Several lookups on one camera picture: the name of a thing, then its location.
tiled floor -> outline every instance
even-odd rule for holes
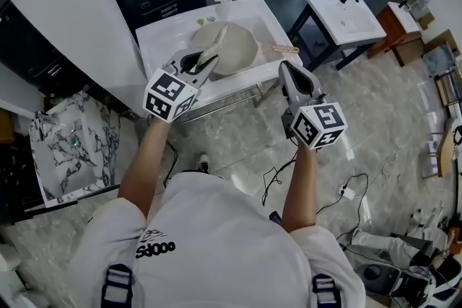
[[[266,0],[287,27],[303,7],[302,0]],[[364,57],[341,71],[322,65],[315,74],[324,84],[329,101],[338,101],[349,128],[339,143],[318,153],[318,204],[338,198],[338,188],[349,176],[365,172],[370,182],[386,162],[387,175],[378,175],[362,203],[362,226],[378,234],[404,232],[416,208],[430,210],[439,201],[445,213],[453,206],[452,176],[421,179],[419,152],[430,140],[429,120],[443,126],[444,114],[434,84],[421,61],[401,68],[390,54],[369,61]],[[231,180],[251,196],[264,192],[263,174],[281,167],[297,148],[285,139],[280,123],[286,103],[276,90],[255,109],[247,101],[219,113],[175,128],[170,140],[180,159],[175,171],[191,168],[201,151],[214,159],[212,171]],[[171,153],[165,154],[166,172]],[[273,184],[266,208],[282,211],[292,167]],[[365,189],[363,177],[350,182],[358,194]],[[32,286],[47,293],[57,307],[72,307],[67,297],[65,270],[92,212],[116,196],[116,192],[80,201],[78,205],[37,216],[4,229],[3,234],[18,249],[21,271]],[[153,211],[162,196],[162,185],[154,197]],[[359,199],[340,201],[318,217],[319,224],[339,235],[357,223]]]

person in background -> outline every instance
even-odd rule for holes
[[[316,153],[301,143],[280,223],[210,175],[204,155],[147,222],[169,130],[152,121],[118,198],[87,225],[69,265],[77,307],[365,307],[361,279],[316,225]]]

